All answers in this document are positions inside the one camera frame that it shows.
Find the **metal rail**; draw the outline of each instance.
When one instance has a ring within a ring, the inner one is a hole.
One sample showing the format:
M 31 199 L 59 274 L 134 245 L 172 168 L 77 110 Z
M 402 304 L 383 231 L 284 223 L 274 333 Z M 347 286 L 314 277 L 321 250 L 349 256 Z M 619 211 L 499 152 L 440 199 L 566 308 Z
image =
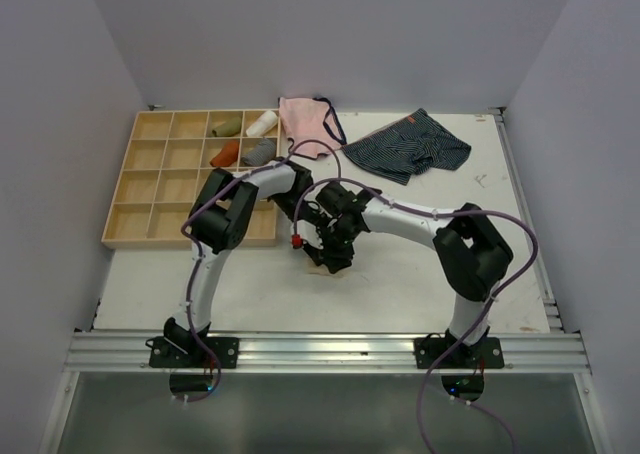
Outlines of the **metal rail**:
M 76 333 L 65 364 L 67 372 L 168 372 L 148 367 L 144 341 L 156 331 Z M 414 334 L 309 334 L 218 332 L 240 339 L 236 373 L 416 374 Z M 496 374 L 588 373 L 578 334 L 493 334 L 500 338 L 506 368 Z M 464 370 L 440 370 L 441 374 Z

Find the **white cloth roll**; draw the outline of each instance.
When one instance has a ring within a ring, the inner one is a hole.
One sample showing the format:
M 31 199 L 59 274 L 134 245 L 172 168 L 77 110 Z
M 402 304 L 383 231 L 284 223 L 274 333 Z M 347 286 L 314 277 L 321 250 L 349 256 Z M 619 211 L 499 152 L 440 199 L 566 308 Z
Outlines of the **white cloth roll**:
M 247 129 L 248 137 L 264 136 L 267 131 L 278 123 L 278 115 L 273 111 L 266 111 L 256 122 Z

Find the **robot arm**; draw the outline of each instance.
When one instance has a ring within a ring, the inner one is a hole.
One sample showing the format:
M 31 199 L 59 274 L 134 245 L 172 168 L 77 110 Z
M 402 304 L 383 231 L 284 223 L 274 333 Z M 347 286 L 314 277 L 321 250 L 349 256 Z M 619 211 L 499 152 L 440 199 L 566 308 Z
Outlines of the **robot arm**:
M 233 178 L 222 169 L 213 171 L 191 213 L 200 209 Z M 227 209 L 214 205 L 194 220 L 191 235 L 201 243 L 203 253 L 200 256 L 194 245 L 194 260 L 200 259 L 201 265 L 192 285 L 190 307 L 195 331 L 201 339 L 206 339 L 209 329 L 211 305 L 222 268 L 231 251 L 244 238 L 255 202 L 272 199 L 293 220 L 298 200 L 312 184 L 308 169 L 286 161 L 275 169 L 256 173 L 238 183 L 223 198 L 230 200 Z M 457 294 L 453 320 L 447 331 L 454 339 L 477 319 L 513 259 L 511 249 L 485 216 L 464 216 L 450 221 L 428 219 L 394 209 L 368 190 L 354 194 L 335 181 L 319 191 L 315 201 L 317 207 L 312 204 L 306 201 L 301 204 L 297 217 L 301 236 L 294 247 L 304 249 L 316 265 L 325 265 L 331 273 L 351 266 L 353 241 L 361 232 L 389 233 L 434 249 Z M 403 205 L 432 211 L 422 206 Z M 479 208 L 466 204 L 460 210 L 473 209 Z M 155 356 L 155 361 L 150 361 L 152 367 L 201 365 L 204 352 L 191 337 L 186 307 L 183 304 L 165 323 L 163 336 L 153 340 L 152 360 Z M 479 344 L 487 331 L 485 320 L 465 339 L 465 344 Z M 163 363 L 165 358 L 171 362 Z M 183 362 L 176 366 L 174 359 Z

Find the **orange cloth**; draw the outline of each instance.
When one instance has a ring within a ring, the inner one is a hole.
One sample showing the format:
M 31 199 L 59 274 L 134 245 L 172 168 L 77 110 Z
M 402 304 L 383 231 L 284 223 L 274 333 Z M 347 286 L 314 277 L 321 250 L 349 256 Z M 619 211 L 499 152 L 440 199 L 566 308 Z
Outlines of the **orange cloth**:
M 209 161 L 212 167 L 229 167 L 238 160 L 240 141 L 229 141 L 220 150 L 217 156 Z

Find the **black mounting plate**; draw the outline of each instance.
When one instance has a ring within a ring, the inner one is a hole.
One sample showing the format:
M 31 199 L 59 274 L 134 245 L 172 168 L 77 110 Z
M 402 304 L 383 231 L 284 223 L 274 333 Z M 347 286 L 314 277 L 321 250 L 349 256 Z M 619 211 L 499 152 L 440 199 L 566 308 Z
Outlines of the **black mounting plate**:
M 433 361 L 450 346 L 451 340 L 445 337 L 427 336 L 414 339 L 413 355 L 416 358 L 416 367 L 429 369 Z M 476 369 L 482 360 L 484 369 L 504 368 L 500 339 L 485 337 L 474 347 L 473 351 L 466 348 L 464 356 L 460 355 L 461 348 L 456 349 L 452 356 L 445 358 L 438 365 L 438 369 Z
M 238 363 L 240 339 L 237 337 L 205 337 L 203 342 L 220 360 L 222 369 L 235 369 Z M 166 369 L 201 368 L 205 362 L 205 354 L 198 350 L 195 355 L 189 355 L 167 341 L 163 336 L 147 340 L 147 347 L 151 348 L 149 367 Z

